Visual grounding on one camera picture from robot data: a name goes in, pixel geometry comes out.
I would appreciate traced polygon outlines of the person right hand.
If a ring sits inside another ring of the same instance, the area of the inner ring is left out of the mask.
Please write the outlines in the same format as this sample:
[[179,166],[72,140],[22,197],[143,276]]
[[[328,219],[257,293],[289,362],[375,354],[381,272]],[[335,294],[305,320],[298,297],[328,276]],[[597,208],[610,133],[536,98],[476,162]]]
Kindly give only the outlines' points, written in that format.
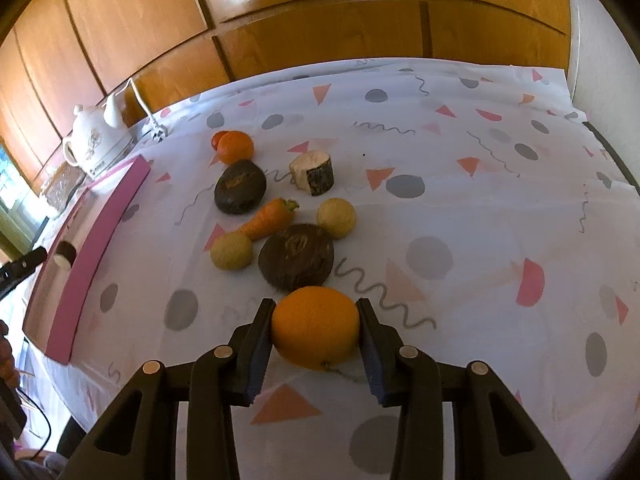
[[17,388],[20,385],[20,372],[15,367],[15,360],[10,342],[6,339],[9,327],[0,321],[0,378],[9,388]]

